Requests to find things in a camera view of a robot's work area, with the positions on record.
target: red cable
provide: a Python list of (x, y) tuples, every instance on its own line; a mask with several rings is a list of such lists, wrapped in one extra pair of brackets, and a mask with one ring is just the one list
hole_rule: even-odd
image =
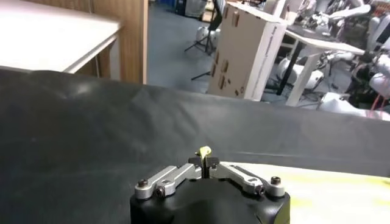
[(382, 104), (380, 105), (380, 119), (382, 120), (383, 107), (385, 107), (386, 99), (383, 97)]
[(378, 101), (379, 101), (380, 94), (378, 94), (377, 98), (374, 100), (374, 103), (371, 106), (370, 110), (370, 117), (372, 117), (372, 113), (374, 112), (374, 108), (377, 106)]

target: black stand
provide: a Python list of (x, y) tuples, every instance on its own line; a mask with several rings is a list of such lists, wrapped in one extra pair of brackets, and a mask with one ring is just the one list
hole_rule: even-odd
[(283, 90), (285, 89), (287, 85), (287, 81), (290, 78), (291, 72), (293, 71), (294, 65), (297, 63), (298, 56), (300, 54), (300, 51), (305, 47), (305, 44), (298, 41), (297, 47), (295, 48), (294, 52), (292, 53), (290, 63), (288, 64), (288, 67), (286, 69), (285, 75), (282, 78), (282, 81), (280, 82), (279, 86), (266, 86), (266, 89), (273, 89), (276, 90), (276, 95), (280, 96), (282, 95)]
[[(215, 11), (215, 6), (214, 6), (214, 8), (213, 8), (213, 13), (211, 14), (211, 20), (214, 18), (214, 11)], [(189, 46), (188, 48), (186, 48), (186, 49), (184, 50), (184, 52), (190, 50), (190, 49), (193, 48), (193, 47), (196, 47), (197, 49), (203, 51), (203, 49), (201, 49), (201, 48), (199, 47), (199, 45), (200, 45), (200, 46), (205, 46), (204, 44), (202, 44), (202, 41), (205, 40), (205, 39), (207, 39), (207, 41), (206, 41), (206, 46), (205, 46), (205, 50), (204, 50), (204, 51), (205, 51), (205, 53), (206, 53), (208, 56), (210, 56), (210, 55), (213, 53), (214, 46), (213, 46), (213, 43), (212, 43), (211, 40), (210, 40), (210, 34), (211, 34), (210, 26), (209, 26), (207, 29), (208, 29), (208, 34), (207, 34), (207, 36), (206, 36), (206, 37), (203, 37), (203, 38), (202, 38), (201, 40), (199, 40), (199, 41), (195, 41), (195, 43), (192, 44), (191, 46)], [(210, 44), (210, 46), (211, 46), (211, 51), (210, 51), (210, 52), (208, 51), (209, 44)]]
[[(201, 46), (204, 46), (204, 44), (202, 44), (201, 42), (207, 38), (207, 42), (206, 42), (206, 47), (205, 47), (205, 52), (210, 56), (213, 51), (215, 50), (214, 46), (213, 46), (213, 43), (211, 42), (210, 40), (210, 34), (211, 34), (211, 31), (215, 31), (219, 25), (222, 23), (222, 13), (221, 13), (221, 9), (219, 8), (219, 4), (217, 2), (217, 0), (213, 0), (213, 4), (214, 4), (214, 8), (213, 8), (213, 13), (211, 15), (211, 21), (210, 21), (210, 25), (208, 27), (208, 34), (207, 34), (207, 37), (204, 37), (203, 39), (201, 39), (200, 41), (196, 41), (193, 45), (191, 45), (190, 47), (188, 47), (187, 49), (185, 49), (184, 51), (188, 51), (189, 49), (191, 49), (192, 47), (196, 47), (199, 49), (198, 45), (201, 45)], [(208, 72), (205, 72), (203, 74), (200, 74), (198, 76), (195, 76), (193, 78), (191, 78), (191, 81), (193, 80), (196, 80), (200, 77), (203, 77), (205, 75), (211, 75), (210, 74), (210, 71)]]
[(205, 75), (210, 75), (210, 72), (205, 72), (205, 73), (203, 73), (203, 74), (200, 74), (200, 75), (198, 75), (198, 76), (195, 76), (195, 77), (191, 78), (191, 81), (196, 80), (196, 79), (198, 79), (198, 78), (200, 78), (200, 77), (203, 77), (203, 76), (205, 76)]

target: yellow tabletop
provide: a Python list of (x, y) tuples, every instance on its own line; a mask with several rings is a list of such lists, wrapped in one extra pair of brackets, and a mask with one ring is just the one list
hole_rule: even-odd
[(292, 224), (390, 223), (390, 178), (264, 164), (228, 163), (282, 179)]

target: white table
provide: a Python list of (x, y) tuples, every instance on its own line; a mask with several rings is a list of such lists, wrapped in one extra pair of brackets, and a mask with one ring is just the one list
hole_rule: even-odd
[[(291, 94), (288, 97), (288, 100), (286, 102), (286, 105), (288, 106), (294, 107), (298, 104), (299, 99), (305, 89), (305, 86), (310, 79), (310, 75), (316, 68), (316, 64), (319, 60), (319, 57), (323, 52), (346, 51), (346, 52), (351, 52), (355, 55), (364, 54), (363, 50), (353, 47), (349, 44), (307, 38), (307, 37), (300, 36), (299, 34), (296, 34), (290, 30), (287, 30), (286, 34), (297, 40), (296, 46), (300, 44), (301, 46), (307, 45), (310, 48), (310, 56), (308, 56), (308, 60), (305, 63), (305, 67), (301, 75), (298, 77), (297, 82), (294, 84), (294, 88), (292, 89)], [(295, 52), (297, 50), (296, 48), (293, 51), (295, 54), (299, 54), (300, 50), (298, 50), (298, 52)]]
[(85, 12), (0, 0), (0, 67), (74, 73), (120, 28), (119, 21)]

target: black cloth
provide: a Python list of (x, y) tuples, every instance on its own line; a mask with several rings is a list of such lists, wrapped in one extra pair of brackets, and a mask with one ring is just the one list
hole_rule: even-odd
[(128, 223), (139, 179), (209, 145), (223, 161), (387, 176), (389, 122), (0, 71), (0, 223)]

